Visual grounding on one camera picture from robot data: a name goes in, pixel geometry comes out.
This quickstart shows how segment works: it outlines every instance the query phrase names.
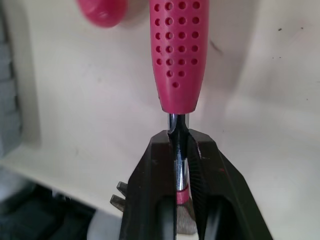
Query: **metal shaft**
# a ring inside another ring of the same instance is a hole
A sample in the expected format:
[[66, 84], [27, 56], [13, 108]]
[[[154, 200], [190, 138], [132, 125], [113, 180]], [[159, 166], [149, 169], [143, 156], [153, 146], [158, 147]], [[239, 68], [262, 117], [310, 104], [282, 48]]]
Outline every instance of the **metal shaft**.
[[176, 190], [182, 191], [188, 186], [187, 141], [189, 135], [189, 115], [169, 114], [168, 129], [174, 151]]

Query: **blurry background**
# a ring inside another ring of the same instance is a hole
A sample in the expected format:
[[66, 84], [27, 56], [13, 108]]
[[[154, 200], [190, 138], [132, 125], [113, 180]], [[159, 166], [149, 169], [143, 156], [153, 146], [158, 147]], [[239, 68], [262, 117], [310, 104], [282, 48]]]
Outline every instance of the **blurry background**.
[[[167, 128], [148, 0], [91, 25], [75, 0], [2, 0], [22, 145], [1, 164], [93, 207], [109, 204]], [[211, 0], [205, 79], [190, 127], [244, 175], [275, 240], [317, 240], [320, 1]]]

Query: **red object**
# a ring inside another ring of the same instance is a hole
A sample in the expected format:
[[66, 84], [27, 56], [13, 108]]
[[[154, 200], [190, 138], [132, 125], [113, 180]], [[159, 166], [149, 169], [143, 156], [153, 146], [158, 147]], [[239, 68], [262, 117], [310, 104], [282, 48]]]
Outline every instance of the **red object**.
[[187, 186], [184, 190], [182, 191], [177, 191], [176, 192], [176, 204], [182, 205], [188, 202], [190, 196], [189, 196], [189, 186]]
[[93, 24], [111, 28], [121, 22], [126, 14], [127, 0], [77, 0], [83, 14]]
[[209, 0], [150, 0], [151, 54], [162, 109], [196, 109], [205, 73]]

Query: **screwdriver handle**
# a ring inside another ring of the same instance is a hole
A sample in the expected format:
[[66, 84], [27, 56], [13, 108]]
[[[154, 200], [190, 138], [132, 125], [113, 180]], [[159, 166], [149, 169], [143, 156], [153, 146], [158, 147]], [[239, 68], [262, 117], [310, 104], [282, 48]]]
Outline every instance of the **screwdriver handle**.
[[196, 109], [205, 73], [209, 0], [150, 0], [151, 55], [163, 111]]

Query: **red band on shaft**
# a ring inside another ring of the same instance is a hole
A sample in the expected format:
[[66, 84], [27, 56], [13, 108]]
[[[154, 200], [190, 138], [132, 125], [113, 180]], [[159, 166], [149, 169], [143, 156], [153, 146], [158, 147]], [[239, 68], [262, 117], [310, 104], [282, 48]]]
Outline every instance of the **red band on shaft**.
[[189, 197], [189, 186], [187, 186], [185, 190], [176, 192], [176, 203], [182, 205], [189, 200]]

